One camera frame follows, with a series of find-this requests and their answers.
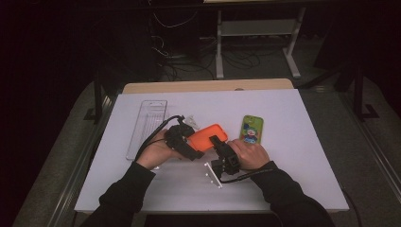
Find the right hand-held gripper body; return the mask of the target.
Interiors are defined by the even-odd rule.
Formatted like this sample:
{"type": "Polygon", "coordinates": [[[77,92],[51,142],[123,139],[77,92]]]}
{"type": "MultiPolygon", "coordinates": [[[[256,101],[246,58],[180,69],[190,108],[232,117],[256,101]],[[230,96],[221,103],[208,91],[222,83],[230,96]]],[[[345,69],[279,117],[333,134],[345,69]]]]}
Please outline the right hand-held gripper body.
{"type": "Polygon", "coordinates": [[[205,175],[210,178],[210,183],[221,188],[223,185],[222,174],[235,175],[239,171],[240,164],[236,153],[229,145],[225,143],[217,144],[214,145],[214,149],[218,158],[204,164],[206,168],[205,175]]]}

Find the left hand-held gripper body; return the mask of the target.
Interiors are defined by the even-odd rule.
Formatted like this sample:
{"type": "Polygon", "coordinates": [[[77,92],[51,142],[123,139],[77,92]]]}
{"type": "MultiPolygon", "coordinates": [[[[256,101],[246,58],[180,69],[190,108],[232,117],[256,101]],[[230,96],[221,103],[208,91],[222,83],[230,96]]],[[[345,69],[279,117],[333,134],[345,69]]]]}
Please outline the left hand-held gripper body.
{"type": "Polygon", "coordinates": [[[193,115],[185,117],[183,115],[177,115],[177,125],[171,126],[165,133],[166,144],[175,150],[182,150],[182,146],[187,144],[186,132],[188,129],[193,128],[194,131],[198,131],[200,126],[194,119],[193,115]]]}

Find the orange box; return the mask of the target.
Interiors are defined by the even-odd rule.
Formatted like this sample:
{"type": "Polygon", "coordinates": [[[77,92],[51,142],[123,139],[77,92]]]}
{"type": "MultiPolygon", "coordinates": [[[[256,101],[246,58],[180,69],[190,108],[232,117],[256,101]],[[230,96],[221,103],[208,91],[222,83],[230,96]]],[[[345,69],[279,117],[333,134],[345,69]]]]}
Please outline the orange box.
{"type": "Polygon", "coordinates": [[[216,136],[223,142],[228,140],[228,135],[224,129],[219,124],[213,124],[189,136],[187,144],[196,151],[205,152],[213,146],[210,140],[212,136],[216,136]]]}

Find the clear plastic rack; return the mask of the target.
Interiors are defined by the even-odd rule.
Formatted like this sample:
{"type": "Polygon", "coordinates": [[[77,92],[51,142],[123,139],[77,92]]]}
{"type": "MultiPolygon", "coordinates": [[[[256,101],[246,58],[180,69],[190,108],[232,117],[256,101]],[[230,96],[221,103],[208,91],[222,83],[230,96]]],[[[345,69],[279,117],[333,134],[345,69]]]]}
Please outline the clear plastic rack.
{"type": "Polygon", "coordinates": [[[135,159],[142,144],[163,123],[166,118],[166,107],[166,100],[144,100],[141,103],[126,154],[127,160],[135,159]]]}

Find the green snack packet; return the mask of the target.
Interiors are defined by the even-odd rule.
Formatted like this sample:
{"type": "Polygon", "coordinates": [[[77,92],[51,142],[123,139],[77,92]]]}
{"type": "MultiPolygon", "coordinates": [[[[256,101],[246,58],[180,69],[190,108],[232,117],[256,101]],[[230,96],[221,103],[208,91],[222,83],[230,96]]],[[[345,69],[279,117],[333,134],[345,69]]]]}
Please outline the green snack packet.
{"type": "Polygon", "coordinates": [[[246,143],[260,144],[264,120],[259,116],[245,115],[242,119],[239,138],[246,143]]]}

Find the person's right hand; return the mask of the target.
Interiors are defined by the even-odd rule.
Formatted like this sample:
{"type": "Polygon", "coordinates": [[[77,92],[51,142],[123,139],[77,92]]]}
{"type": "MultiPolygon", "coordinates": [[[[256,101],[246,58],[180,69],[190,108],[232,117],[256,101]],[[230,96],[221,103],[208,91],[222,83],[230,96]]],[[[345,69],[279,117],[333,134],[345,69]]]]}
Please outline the person's right hand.
{"type": "Polygon", "coordinates": [[[270,161],[268,153],[259,144],[249,144],[236,139],[229,141],[228,145],[237,155],[243,170],[256,170],[270,161]]]}

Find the person's left hand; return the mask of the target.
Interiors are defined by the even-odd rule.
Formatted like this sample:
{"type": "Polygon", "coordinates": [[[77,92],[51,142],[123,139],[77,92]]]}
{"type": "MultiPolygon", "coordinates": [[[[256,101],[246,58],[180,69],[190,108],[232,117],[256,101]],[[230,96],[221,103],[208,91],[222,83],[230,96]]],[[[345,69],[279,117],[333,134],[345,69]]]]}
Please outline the person's left hand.
{"type": "Polygon", "coordinates": [[[148,170],[160,166],[169,159],[183,159],[183,156],[165,142],[166,130],[159,131],[145,147],[136,163],[148,170]]]}

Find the light wooden table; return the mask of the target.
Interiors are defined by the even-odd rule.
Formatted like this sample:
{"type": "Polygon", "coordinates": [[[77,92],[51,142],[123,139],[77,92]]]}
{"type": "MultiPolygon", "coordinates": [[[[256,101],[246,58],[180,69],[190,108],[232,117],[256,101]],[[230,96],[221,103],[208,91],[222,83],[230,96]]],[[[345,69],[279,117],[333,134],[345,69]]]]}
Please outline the light wooden table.
{"type": "Polygon", "coordinates": [[[229,79],[129,83],[123,94],[293,89],[289,79],[229,79]]]}

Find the black metal stand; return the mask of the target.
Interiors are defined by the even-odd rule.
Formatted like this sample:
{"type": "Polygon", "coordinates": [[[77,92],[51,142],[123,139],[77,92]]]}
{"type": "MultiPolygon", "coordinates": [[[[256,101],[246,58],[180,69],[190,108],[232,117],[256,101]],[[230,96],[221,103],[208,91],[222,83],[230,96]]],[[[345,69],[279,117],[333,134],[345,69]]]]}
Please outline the black metal stand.
{"type": "Polygon", "coordinates": [[[366,119],[379,117],[372,105],[363,103],[363,84],[364,77],[361,71],[361,66],[359,63],[357,63],[354,77],[353,111],[360,122],[364,122],[366,119]]]}
{"type": "Polygon", "coordinates": [[[103,115],[103,95],[99,72],[95,73],[93,84],[95,106],[87,110],[84,120],[93,120],[96,125],[100,122],[101,116],[103,115]]]}

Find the grey metal rail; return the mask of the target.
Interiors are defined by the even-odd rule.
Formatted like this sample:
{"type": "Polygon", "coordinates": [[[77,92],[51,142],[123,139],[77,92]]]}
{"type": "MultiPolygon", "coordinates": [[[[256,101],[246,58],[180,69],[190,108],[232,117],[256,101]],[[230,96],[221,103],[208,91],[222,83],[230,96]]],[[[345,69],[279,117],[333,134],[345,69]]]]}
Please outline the grey metal rail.
{"type": "Polygon", "coordinates": [[[363,119],[357,116],[352,108],[351,99],[345,94],[339,94],[342,105],[351,115],[354,122],[356,123],[358,129],[361,131],[366,143],[368,144],[374,160],[378,165],[380,171],[382,172],[384,178],[389,184],[393,194],[396,196],[397,200],[401,203],[401,178],[395,172],[393,166],[391,165],[389,159],[384,154],[383,149],[380,147],[378,142],[374,139],[373,134],[368,129],[367,125],[363,119]]]}
{"type": "Polygon", "coordinates": [[[74,226],[75,205],[110,117],[113,101],[81,97],[73,108],[49,158],[59,189],[45,227],[74,226]]]}

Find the white metal table frame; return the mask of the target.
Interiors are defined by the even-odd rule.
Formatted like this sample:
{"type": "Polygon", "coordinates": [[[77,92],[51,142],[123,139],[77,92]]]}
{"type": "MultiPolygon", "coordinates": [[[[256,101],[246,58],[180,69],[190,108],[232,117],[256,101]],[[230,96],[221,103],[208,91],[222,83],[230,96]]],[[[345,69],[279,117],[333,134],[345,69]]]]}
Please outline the white metal table frame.
{"type": "Polygon", "coordinates": [[[269,19],[269,20],[242,20],[242,21],[224,21],[222,12],[218,12],[217,22],[217,54],[216,54],[216,77],[224,78],[221,40],[223,37],[239,36],[278,36],[289,35],[289,42],[282,49],[291,75],[295,79],[301,77],[301,73],[292,56],[292,51],[296,44],[306,8],[300,8],[295,19],[269,19]]]}

